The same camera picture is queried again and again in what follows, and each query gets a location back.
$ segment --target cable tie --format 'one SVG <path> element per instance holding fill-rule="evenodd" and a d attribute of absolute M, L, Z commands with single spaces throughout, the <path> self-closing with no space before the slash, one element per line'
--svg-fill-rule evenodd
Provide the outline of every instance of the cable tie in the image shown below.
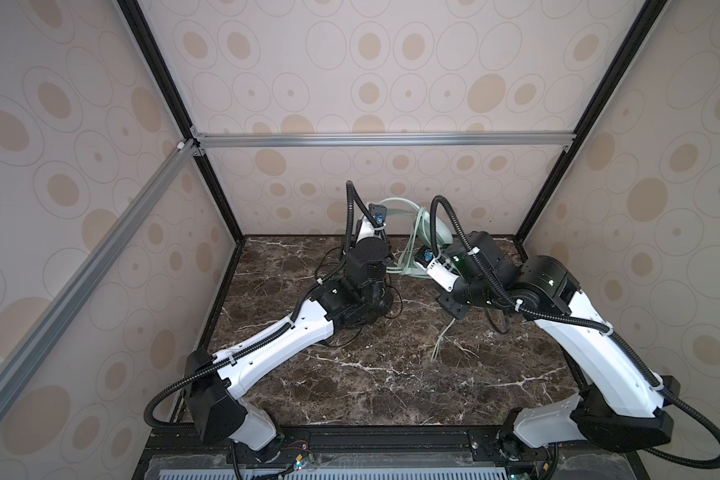
<path fill-rule="evenodd" d="M 611 324 L 611 322 L 604 321 L 605 325 L 608 325 L 608 331 L 607 332 L 600 332 L 603 336 L 611 336 L 614 334 L 614 325 Z"/>
<path fill-rule="evenodd" d="M 653 376 L 654 376 L 657 380 L 659 380 L 659 385 L 657 385 L 657 386 L 651 385 L 651 386 L 650 386 L 650 389 L 653 390 L 654 392 L 658 392 L 659 390 L 663 390 L 663 389 L 664 389 L 664 379 L 661 378 L 661 376 L 660 376 L 658 373 L 656 373 L 656 372 L 651 372 L 651 373 L 653 373 Z"/>

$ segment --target light green cord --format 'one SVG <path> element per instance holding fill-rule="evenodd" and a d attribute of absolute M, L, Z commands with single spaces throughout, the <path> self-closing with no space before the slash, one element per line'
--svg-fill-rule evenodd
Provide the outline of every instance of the light green cord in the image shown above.
<path fill-rule="evenodd" d="M 406 276 L 412 276 L 413 278 L 429 278 L 429 275 L 426 274 L 418 265 L 414 263 L 414 245 L 416 244 L 416 235 L 419 232 L 419 228 L 422 225 L 422 222 L 424 221 L 424 214 L 427 213 L 427 209 L 424 206 L 416 205 L 416 203 L 410 201 L 407 198 L 402 197 L 390 197 L 390 198 L 384 198 L 380 203 L 384 204 L 384 202 L 391 202 L 391 201 L 401 201 L 404 202 L 413 208 L 416 209 L 416 213 L 414 212 L 406 212 L 404 210 L 398 210 L 398 209 L 390 209 L 390 210 L 396 210 L 395 212 L 388 214 L 388 216 L 393 215 L 415 215 L 416 220 L 413 222 L 413 227 L 411 228 L 411 233 L 408 235 L 408 242 L 405 245 L 405 248 L 403 248 L 403 251 L 400 254 L 400 257 L 398 258 L 398 262 L 396 266 L 390 266 L 387 268 L 387 272 L 390 274 L 398 274 L 398 275 L 406 275 Z"/>

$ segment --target circle pattern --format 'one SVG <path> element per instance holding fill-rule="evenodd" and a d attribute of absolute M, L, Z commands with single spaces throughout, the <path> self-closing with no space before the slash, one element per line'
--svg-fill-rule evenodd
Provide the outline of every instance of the circle pattern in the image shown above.
<path fill-rule="evenodd" d="M 650 308 L 662 323 L 683 326 L 696 316 L 698 304 L 688 285 L 677 280 L 662 280 L 651 289 Z"/>
<path fill-rule="evenodd" d="M 288 82 L 290 79 L 290 77 L 286 77 L 285 82 Z M 282 87 L 277 78 L 272 84 L 272 88 L 275 87 Z M 298 86 L 293 85 L 291 91 L 293 91 L 294 88 L 298 90 Z M 299 93 L 304 95 L 303 89 L 300 90 Z M 235 80 L 232 81 L 232 94 L 235 96 L 235 100 L 237 100 L 240 105 L 250 111 L 264 111 L 267 107 L 269 107 L 271 97 L 269 94 L 269 88 L 258 75 L 254 75 L 250 72 L 243 72 L 235 77 Z M 290 106 L 297 105 L 298 102 L 292 102 L 290 104 Z"/>
<path fill-rule="evenodd" d="M 578 71 L 594 64 L 608 46 L 608 27 L 593 23 L 579 30 L 568 42 L 563 63 L 568 70 Z"/>
<path fill-rule="evenodd" d="M 520 77 L 507 92 L 507 108 L 515 113 L 531 110 L 544 96 L 544 79 L 537 74 Z"/>
<path fill-rule="evenodd" d="M 376 74 L 360 75 L 352 84 L 352 102 L 360 110 L 379 110 L 387 101 L 387 85 Z"/>
<path fill-rule="evenodd" d="M 436 53 L 438 63 L 446 70 L 465 67 L 478 50 L 478 33 L 466 22 L 451 24 L 440 35 Z"/>
<path fill-rule="evenodd" d="M 221 55 L 233 67 L 248 70 L 259 63 L 259 40 L 247 25 L 234 20 L 224 22 L 219 27 L 216 39 Z"/>
<path fill-rule="evenodd" d="M 389 97 L 397 110 L 412 112 L 421 107 L 426 100 L 427 84 L 416 74 L 404 74 L 392 84 Z"/>
<path fill-rule="evenodd" d="M 418 70 L 432 56 L 434 37 L 432 30 L 421 22 L 406 24 L 394 38 L 394 59 L 405 70 Z"/>
<path fill-rule="evenodd" d="M 40 205 L 60 218 L 77 218 L 85 213 L 90 191 L 85 178 L 70 165 L 50 161 L 34 173 L 33 187 Z"/>
<path fill-rule="evenodd" d="M 349 39 L 349 52 L 357 66 L 365 70 L 381 67 L 389 56 L 389 35 L 376 22 L 357 26 Z"/>
<path fill-rule="evenodd" d="M 323 70 L 333 70 L 344 62 L 347 42 L 342 30 L 331 22 L 317 22 L 307 31 L 307 55 Z"/>
<path fill-rule="evenodd" d="M 200 24 L 182 20 L 173 27 L 173 45 L 193 67 L 211 68 L 216 63 L 216 42 Z"/>
<path fill-rule="evenodd" d="M 720 329 L 716 326 L 699 324 L 687 329 L 682 334 L 682 354 L 701 374 L 720 379 Z"/>
<path fill-rule="evenodd" d="M 43 154 L 43 135 L 34 118 L 18 103 L 0 95 L 0 162 L 32 165 Z"/>
<path fill-rule="evenodd" d="M 298 75 L 281 73 L 272 82 L 272 96 L 283 109 L 297 112 L 309 103 L 309 88 Z"/>
<path fill-rule="evenodd" d="M 704 236 L 704 223 L 692 210 L 675 208 L 659 218 L 653 229 L 656 246 L 667 255 L 680 256 L 694 251 Z"/>

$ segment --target aluminum frame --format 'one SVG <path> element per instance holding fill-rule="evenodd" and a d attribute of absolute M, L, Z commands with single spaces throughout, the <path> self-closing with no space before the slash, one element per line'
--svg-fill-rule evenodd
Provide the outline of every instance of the aluminum frame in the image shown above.
<path fill-rule="evenodd" d="M 571 145 L 573 131 L 489 131 L 363 134 L 203 134 L 201 148 L 408 147 L 412 145 Z"/>
<path fill-rule="evenodd" d="M 0 366 L 0 421 L 96 290 L 106 272 L 144 224 L 179 170 L 196 152 L 193 140 L 184 140 L 182 149 L 173 151 L 101 243 L 88 255 L 66 287 L 54 298 L 32 331 Z"/>

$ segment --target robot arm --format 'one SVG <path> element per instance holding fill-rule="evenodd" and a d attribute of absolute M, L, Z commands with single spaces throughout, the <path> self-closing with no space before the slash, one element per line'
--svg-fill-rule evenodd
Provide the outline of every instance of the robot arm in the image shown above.
<path fill-rule="evenodd" d="M 472 232 L 467 238 L 474 246 L 471 252 L 461 245 L 451 245 L 439 258 L 434 258 L 432 251 L 423 246 L 416 255 L 417 264 L 443 288 L 438 302 L 449 315 L 461 319 L 471 306 L 513 312 L 526 302 L 597 322 L 608 327 L 604 330 L 612 331 L 611 324 L 596 312 L 576 279 L 556 259 L 536 256 L 517 267 L 485 232 Z M 491 291 L 475 267 L 476 259 L 471 258 L 476 255 L 519 303 L 508 304 Z M 521 448 L 518 439 L 532 448 L 589 439 L 615 452 L 670 441 L 672 418 L 662 410 L 664 398 L 608 335 L 582 326 L 524 316 L 557 340 L 592 385 L 562 402 L 513 411 L 511 423 L 504 426 L 508 456 L 516 456 Z M 669 379 L 663 381 L 665 385 L 672 383 L 673 388 L 676 384 Z"/>
<path fill-rule="evenodd" d="M 379 213 L 373 207 L 372 212 L 382 216 L 378 222 L 383 225 L 385 210 Z M 306 295 L 296 318 L 286 315 L 213 356 L 203 349 L 189 355 L 186 378 L 221 366 L 184 388 L 184 401 L 203 443 L 231 438 L 258 452 L 262 459 L 277 454 L 282 435 L 269 415 L 251 405 L 244 395 L 301 350 L 339 330 L 371 324 L 390 311 L 392 292 L 386 289 L 384 275 L 392 258 L 381 232 L 371 226 L 370 234 L 364 234 L 363 224 L 358 226 L 358 240 L 342 260 L 343 272 L 320 279 Z"/>

